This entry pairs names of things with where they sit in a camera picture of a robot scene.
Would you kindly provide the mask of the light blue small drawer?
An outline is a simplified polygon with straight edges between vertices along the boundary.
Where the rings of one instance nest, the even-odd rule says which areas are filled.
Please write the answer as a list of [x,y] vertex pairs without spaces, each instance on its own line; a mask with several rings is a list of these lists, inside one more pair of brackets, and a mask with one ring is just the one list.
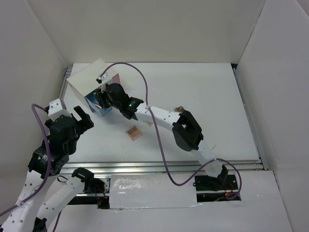
[[93,113],[97,113],[99,114],[101,117],[105,116],[107,113],[109,113],[112,108],[109,107],[109,108],[103,108],[99,105],[95,95],[94,95],[94,92],[91,92],[89,94],[87,94],[85,96],[85,100],[90,108],[90,110],[93,112]]

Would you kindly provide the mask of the pink drawer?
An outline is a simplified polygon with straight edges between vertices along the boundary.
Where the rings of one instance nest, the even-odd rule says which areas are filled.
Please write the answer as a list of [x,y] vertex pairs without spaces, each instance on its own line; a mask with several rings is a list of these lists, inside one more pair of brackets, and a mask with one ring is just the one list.
[[112,82],[120,84],[120,76],[118,73],[112,77]]

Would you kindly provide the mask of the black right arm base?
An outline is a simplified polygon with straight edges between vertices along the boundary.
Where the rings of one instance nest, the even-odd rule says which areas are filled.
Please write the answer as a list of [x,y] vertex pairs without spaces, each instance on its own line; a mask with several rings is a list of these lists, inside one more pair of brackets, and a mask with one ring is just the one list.
[[207,175],[196,175],[193,186],[196,188],[198,203],[239,201],[239,186],[235,174],[229,174],[222,165],[222,171],[217,178]]

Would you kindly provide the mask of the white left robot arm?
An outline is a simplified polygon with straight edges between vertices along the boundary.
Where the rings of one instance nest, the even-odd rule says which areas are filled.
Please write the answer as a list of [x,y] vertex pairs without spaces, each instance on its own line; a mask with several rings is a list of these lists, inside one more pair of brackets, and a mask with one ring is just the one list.
[[57,179],[62,167],[77,148],[77,141],[94,123],[80,106],[74,107],[81,118],[77,120],[63,105],[48,106],[44,111],[48,120],[42,123],[36,108],[32,111],[43,135],[43,142],[32,155],[22,191],[15,203],[1,215],[7,215],[1,224],[2,232],[46,232],[51,222],[79,193],[94,189],[94,174],[82,167],[75,169],[64,186],[48,201],[44,198]]

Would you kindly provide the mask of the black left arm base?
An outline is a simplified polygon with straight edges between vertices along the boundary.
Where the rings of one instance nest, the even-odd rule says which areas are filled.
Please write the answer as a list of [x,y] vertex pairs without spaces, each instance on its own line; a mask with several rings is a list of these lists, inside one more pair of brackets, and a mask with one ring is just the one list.
[[84,189],[74,196],[68,205],[96,205],[98,209],[109,209],[110,179],[95,178],[94,174],[86,168],[79,167],[72,173],[73,177],[82,180]]

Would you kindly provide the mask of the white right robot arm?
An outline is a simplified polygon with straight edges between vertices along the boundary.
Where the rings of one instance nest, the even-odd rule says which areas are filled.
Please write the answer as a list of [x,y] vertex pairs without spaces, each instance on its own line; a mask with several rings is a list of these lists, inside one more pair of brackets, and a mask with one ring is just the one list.
[[215,159],[207,146],[202,128],[189,111],[182,113],[167,111],[151,106],[141,99],[129,97],[118,83],[107,84],[105,90],[94,92],[99,105],[113,107],[127,119],[152,122],[172,132],[176,145],[191,152],[200,164],[208,163],[203,169],[215,189],[221,189],[227,183],[227,168]]

